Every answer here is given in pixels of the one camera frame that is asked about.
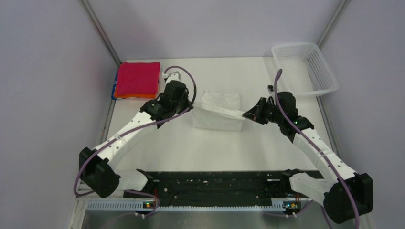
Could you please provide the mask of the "white printed t-shirt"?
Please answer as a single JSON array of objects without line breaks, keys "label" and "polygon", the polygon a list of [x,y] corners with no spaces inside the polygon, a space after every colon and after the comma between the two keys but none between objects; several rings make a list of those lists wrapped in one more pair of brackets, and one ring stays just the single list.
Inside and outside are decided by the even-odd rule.
[{"label": "white printed t-shirt", "polygon": [[205,90],[194,103],[192,125],[195,128],[241,131],[244,124],[241,95],[237,92]]}]

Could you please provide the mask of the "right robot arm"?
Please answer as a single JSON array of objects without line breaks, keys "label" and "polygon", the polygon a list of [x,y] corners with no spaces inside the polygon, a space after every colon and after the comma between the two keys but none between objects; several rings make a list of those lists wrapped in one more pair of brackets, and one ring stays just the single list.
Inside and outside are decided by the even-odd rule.
[{"label": "right robot arm", "polygon": [[275,123],[280,132],[316,167],[322,178],[313,178],[300,169],[287,169],[280,179],[280,191],[287,197],[303,194],[320,204],[337,224],[373,210],[373,180],[345,164],[319,136],[314,125],[298,114],[290,92],[261,97],[242,114],[243,118],[265,125]]}]

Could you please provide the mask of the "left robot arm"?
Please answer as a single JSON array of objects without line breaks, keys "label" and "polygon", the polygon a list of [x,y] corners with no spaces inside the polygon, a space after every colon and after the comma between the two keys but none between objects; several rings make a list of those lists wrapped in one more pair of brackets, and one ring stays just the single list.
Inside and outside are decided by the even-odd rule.
[{"label": "left robot arm", "polygon": [[157,99],[143,104],[135,116],[116,134],[93,149],[85,147],[79,153],[78,178],[101,198],[116,190],[134,189],[141,197],[153,192],[153,184],[136,172],[132,178],[119,175],[115,169],[121,159],[148,134],[158,130],[192,108],[189,90],[179,80],[170,80]]}]

